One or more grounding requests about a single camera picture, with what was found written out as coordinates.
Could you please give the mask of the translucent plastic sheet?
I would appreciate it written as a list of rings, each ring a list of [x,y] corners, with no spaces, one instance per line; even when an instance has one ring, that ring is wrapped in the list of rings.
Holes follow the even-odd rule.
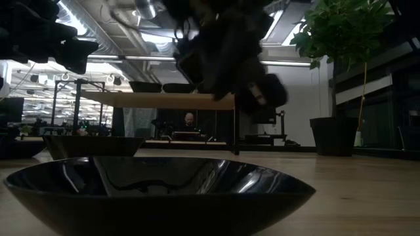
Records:
[[[123,118],[126,137],[150,139],[155,135],[152,121],[156,118],[157,109],[123,108]]]

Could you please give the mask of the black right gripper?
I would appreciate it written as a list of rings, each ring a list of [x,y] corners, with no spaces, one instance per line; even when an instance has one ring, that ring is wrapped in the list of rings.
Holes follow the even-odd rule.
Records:
[[[199,45],[201,87],[220,101],[233,94],[243,112],[263,108],[263,65],[260,43],[255,39],[203,41]]]

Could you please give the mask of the black background station frame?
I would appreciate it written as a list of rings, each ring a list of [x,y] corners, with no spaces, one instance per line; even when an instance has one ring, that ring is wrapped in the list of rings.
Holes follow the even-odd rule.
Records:
[[[63,83],[63,87],[67,85],[70,81],[65,80],[56,80],[54,82],[54,96],[52,101],[52,114],[51,114],[51,126],[54,125],[55,122],[55,110],[56,110],[56,102],[57,102],[57,95],[61,91],[59,88],[59,84]],[[88,81],[86,79],[76,79],[73,81],[76,85],[75,88],[75,106],[73,111],[73,126],[72,126],[72,135],[77,135],[77,131],[79,129],[79,111],[80,111],[80,102],[81,102],[81,93],[82,93],[82,85],[92,85],[93,87],[99,89],[100,92],[106,92],[106,83],[101,81]]]

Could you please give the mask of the dark chair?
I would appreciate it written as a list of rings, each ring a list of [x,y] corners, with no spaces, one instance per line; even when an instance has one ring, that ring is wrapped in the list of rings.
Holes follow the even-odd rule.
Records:
[[[420,127],[398,127],[402,149],[420,151]]]

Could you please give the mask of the wooden shelf with black frame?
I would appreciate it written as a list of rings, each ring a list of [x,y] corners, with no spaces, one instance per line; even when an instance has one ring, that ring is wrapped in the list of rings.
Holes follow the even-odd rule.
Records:
[[[240,154],[240,115],[236,97],[226,95],[218,102],[210,94],[150,93],[150,92],[87,92],[81,97],[94,100],[114,108],[156,108],[156,109],[196,109],[231,111],[233,114],[233,141],[230,145],[234,155]]]

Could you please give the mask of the long ceiling light bar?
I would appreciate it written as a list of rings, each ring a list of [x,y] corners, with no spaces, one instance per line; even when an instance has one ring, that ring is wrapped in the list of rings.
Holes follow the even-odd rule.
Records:
[[[123,55],[89,55],[91,60],[135,60],[135,61],[156,61],[156,62],[175,62],[173,57],[165,56],[123,56]],[[292,62],[292,61],[270,61],[261,60],[261,63],[266,66],[290,66],[290,67],[305,67],[310,66],[309,62]]]

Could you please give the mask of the large black monitor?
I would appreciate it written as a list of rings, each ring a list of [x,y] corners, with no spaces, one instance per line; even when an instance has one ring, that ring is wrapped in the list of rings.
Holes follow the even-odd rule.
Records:
[[[3,98],[0,101],[0,122],[20,123],[24,108],[24,98]]]

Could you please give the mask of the wavy square black plate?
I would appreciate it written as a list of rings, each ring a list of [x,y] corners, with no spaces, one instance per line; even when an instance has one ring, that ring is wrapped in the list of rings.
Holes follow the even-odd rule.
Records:
[[[117,136],[44,136],[53,160],[105,156],[133,157],[144,138]]]
[[[129,81],[133,92],[161,93],[162,85],[159,83],[148,83],[140,81]]]

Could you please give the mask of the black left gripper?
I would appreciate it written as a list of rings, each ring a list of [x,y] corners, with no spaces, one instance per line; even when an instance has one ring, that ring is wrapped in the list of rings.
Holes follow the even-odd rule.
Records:
[[[88,56],[98,43],[72,39],[77,29],[56,23],[59,0],[0,0],[0,60],[46,62],[50,44],[55,61],[76,74],[84,74]]]

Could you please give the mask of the dark laptop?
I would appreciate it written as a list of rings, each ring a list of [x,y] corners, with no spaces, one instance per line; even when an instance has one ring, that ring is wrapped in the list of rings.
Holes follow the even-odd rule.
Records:
[[[175,131],[173,133],[173,140],[195,142],[202,140],[202,137],[200,132]]]

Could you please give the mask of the green leafy plant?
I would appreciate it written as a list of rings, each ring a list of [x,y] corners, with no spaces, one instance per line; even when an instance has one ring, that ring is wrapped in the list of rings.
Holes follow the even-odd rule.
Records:
[[[297,22],[299,30],[290,44],[299,56],[311,59],[310,69],[319,69],[324,58],[333,64],[332,117],[337,116],[337,66],[363,64],[367,75],[371,51],[379,48],[379,38],[392,22],[387,4],[388,0],[320,0]]]

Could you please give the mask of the small square black plate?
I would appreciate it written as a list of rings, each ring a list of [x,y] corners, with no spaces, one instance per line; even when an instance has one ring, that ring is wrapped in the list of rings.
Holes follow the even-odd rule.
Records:
[[[203,81],[201,73],[201,58],[196,52],[187,54],[174,54],[176,68],[191,84],[199,84]]]

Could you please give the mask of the dark background desk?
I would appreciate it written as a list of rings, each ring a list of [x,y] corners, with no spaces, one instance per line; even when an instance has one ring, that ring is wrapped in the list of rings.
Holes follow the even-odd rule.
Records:
[[[273,146],[276,139],[285,140],[286,138],[286,134],[248,134],[240,139],[240,144]]]

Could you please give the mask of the black plant pot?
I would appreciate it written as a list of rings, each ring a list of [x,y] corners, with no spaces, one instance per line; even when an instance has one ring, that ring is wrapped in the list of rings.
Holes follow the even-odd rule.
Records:
[[[323,117],[310,120],[318,155],[348,157],[352,155],[358,119]]]

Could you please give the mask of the seated person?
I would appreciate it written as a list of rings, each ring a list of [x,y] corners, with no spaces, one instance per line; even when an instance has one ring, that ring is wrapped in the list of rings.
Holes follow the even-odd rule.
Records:
[[[198,128],[195,124],[195,117],[193,113],[186,113],[183,121],[178,122],[175,127],[173,132],[175,131],[190,131],[190,132],[200,132],[202,140],[200,141],[204,141],[208,135],[205,134],[200,128]]]

